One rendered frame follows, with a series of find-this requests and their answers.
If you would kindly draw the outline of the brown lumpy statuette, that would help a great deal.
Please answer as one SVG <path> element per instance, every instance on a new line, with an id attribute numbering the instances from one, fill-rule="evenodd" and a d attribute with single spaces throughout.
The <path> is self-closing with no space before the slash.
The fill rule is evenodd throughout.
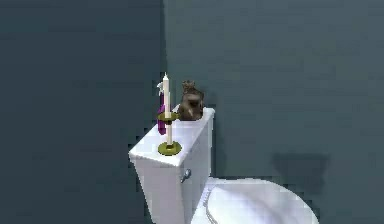
<path id="1" fill-rule="evenodd" d="M 181 121 L 197 121 L 203 117 L 204 93 L 195 87 L 195 82 L 185 80 L 182 82 L 183 94 L 178 108 Z"/>

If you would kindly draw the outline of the white toilet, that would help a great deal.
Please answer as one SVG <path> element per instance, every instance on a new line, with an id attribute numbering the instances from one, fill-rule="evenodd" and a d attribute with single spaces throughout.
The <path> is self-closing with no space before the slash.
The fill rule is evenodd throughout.
<path id="1" fill-rule="evenodd" d="M 320 224 L 297 194 L 274 182 L 211 176 L 215 110 L 197 121 L 175 121 L 181 151 L 158 152 L 166 137 L 152 128 L 130 151 L 155 224 Z"/>

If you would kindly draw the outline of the white candle on olive holder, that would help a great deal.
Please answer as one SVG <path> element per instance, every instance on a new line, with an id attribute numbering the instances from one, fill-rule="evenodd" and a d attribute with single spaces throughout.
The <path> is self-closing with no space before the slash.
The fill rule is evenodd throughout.
<path id="1" fill-rule="evenodd" d="M 158 146 L 158 152 L 164 156 L 177 155 L 182 147 L 173 140 L 172 122 L 178 119 L 178 115 L 171 111 L 171 99 L 170 99 L 170 80 L 167 73 L 164 73 L 162 79 L 162 90 L 164 96 L 164 111 L 158 115 L 158 119 L 165 124 L 166 141 Z"/>

